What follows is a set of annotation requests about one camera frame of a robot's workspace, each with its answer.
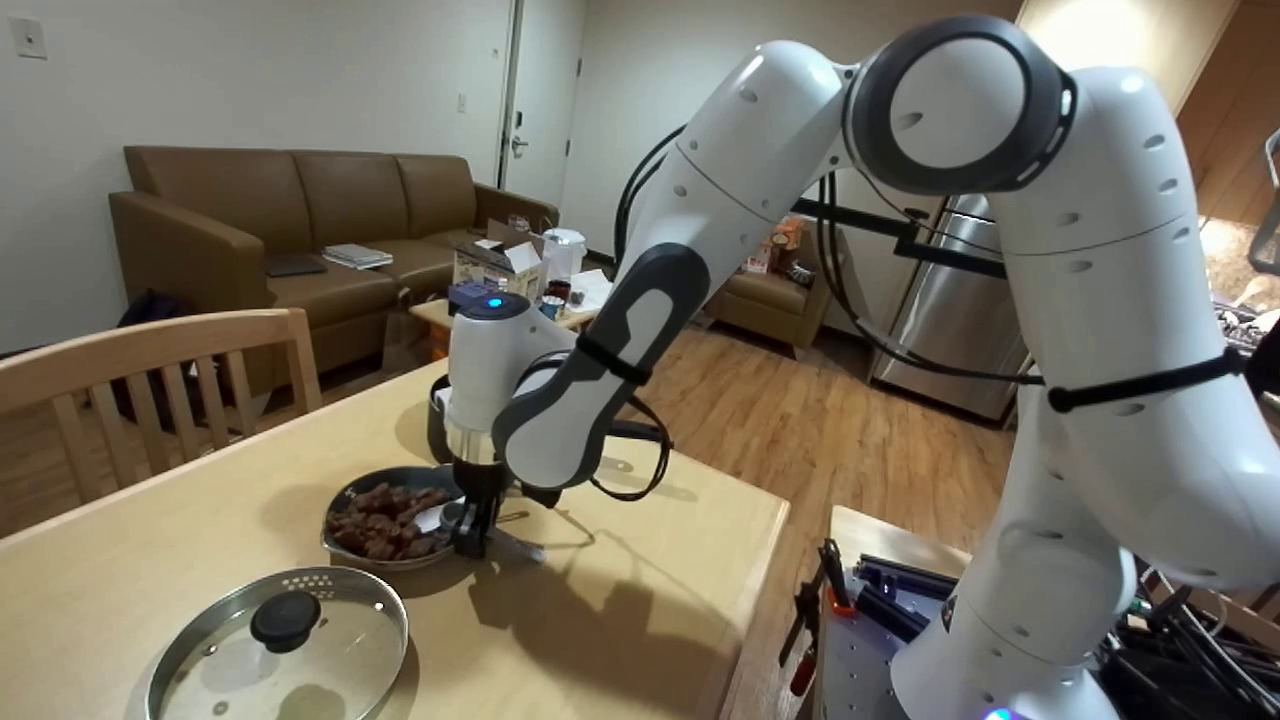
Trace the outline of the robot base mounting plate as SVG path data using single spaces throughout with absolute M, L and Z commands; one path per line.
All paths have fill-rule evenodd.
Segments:
M 939 612 L 967 556 L 842 503 L 827 545 L 810 720 L 903 720 L 887 660 Z

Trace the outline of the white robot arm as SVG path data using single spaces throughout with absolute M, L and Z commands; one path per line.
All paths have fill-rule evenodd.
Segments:
M 1062 69 L 994 17 L 834 63 L 767 42 L 693 113 L 640 198 L 620 278 L 565 333 L 506 293 L 452 297 L 430 439 L 541 500 L 597 477 L 612 417 L 817 177 L 989 208 L 1005 297 L 931 321 L 1014 350 L 1014 444 L 974 562 L 887 657 L 909 720 L 1121 720 L 1094 647 L 1137 570 L 1280 579 L 1275 439 L 1223 341 L 1181 129 L 1132 69 Z

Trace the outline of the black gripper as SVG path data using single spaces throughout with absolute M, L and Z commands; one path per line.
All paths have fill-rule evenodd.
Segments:
M 503 494 L 511 490 L 511 471 L 503 466 L 452 466 L 452 482 L 465 497 L 460 525 L 452 531 L 460 556 L 485 556 L 489 538 L 497 530 Z

